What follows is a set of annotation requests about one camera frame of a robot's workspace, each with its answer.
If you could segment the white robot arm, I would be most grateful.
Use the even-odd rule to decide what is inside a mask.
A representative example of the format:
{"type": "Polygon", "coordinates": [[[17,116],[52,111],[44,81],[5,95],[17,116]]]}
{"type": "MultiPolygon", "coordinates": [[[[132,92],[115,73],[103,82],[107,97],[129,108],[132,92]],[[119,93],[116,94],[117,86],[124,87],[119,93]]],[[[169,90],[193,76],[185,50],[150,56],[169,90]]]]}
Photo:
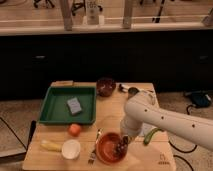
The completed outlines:
{"type": "Polygon", "coordinates": [[[213,151],[213,120],[165,110],[155,105],[155,98],[139,92],[124,105],[125,115],[120,130],[137,137],[147,123],[213,151]]]}

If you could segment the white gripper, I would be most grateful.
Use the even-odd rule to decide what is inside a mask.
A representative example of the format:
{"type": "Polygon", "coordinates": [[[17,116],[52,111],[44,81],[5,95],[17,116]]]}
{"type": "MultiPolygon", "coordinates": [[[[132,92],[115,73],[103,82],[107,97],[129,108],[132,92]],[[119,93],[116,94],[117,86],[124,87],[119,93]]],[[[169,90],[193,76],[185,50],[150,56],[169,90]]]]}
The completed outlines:
{"type": "Polygon", "coordinates": [[[124,135],[122,138],[124,145],[131,143],[131,137],[137,137],[142,130],[142,123],[131,117],[125,116],[120,122],[120,132],[124,135]]]}

